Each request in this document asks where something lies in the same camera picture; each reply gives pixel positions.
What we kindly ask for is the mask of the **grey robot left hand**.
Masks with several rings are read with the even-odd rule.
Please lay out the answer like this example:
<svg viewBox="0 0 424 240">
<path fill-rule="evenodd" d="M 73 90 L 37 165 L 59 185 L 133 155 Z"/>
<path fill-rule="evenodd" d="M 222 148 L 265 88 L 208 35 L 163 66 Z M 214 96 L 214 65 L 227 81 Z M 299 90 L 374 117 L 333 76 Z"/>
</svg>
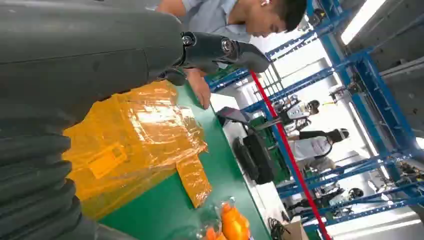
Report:
<svg viewBox="0 0 424 240">
<path fill-rule="evenodd" d="M 83 114 L 177 68 L 213 72 L 218 63 L 262 73 L 254 45 L 184 31 L 173 15 L 95 0 L 0 3 L 0 108 Z"/>
</svg>

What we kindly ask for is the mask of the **person's right hand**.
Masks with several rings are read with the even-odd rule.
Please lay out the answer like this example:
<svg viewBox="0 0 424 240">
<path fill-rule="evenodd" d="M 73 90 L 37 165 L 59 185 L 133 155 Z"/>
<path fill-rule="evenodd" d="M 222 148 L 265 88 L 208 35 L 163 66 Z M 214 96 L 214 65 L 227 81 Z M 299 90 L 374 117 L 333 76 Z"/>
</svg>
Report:
<svg viewBox="0 0 424 240">
<path fill-rule="evenodd" d="M 206 73 L 197 68 L 185 69 L 184 73 L 187 76 L 188 83 L 197 97 L 199 104 L 203 109 L 208 109 L 211 104 L 211 91 L 204 78 Z"/>
</svg>

